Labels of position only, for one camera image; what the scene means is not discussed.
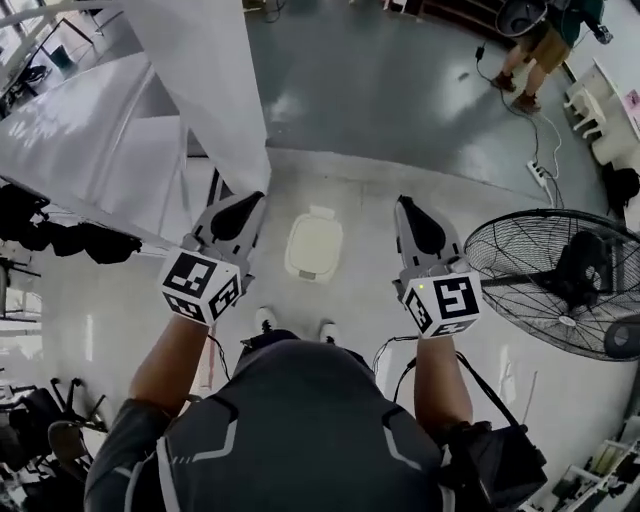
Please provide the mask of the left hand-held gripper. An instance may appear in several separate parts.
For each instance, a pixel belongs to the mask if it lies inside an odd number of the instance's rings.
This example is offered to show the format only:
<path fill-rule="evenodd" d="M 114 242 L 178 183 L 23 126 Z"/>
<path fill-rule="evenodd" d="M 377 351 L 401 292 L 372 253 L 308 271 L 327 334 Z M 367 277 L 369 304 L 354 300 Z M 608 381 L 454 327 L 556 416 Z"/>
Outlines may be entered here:
<path fill-rule="evenodd" d="M 159 275 L 169 309 L 213 326 L 246 292 L 253 276 L 249 257 L 263 222 L 265 194 L 229 196 L 204 210 Z"/>

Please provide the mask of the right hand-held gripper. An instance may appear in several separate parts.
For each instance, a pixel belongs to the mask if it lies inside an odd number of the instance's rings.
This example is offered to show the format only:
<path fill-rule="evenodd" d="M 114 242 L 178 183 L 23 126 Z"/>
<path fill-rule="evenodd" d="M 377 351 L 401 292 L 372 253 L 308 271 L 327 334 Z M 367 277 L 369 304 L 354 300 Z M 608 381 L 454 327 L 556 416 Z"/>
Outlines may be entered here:
<path fill-rule="evenodd" d="M 393 284 L 420 337 L 467 330 L 480 317 L 482 290 L 453 224 L 401 195 L 394 207 L 394 225 L 403 269 Z"/>

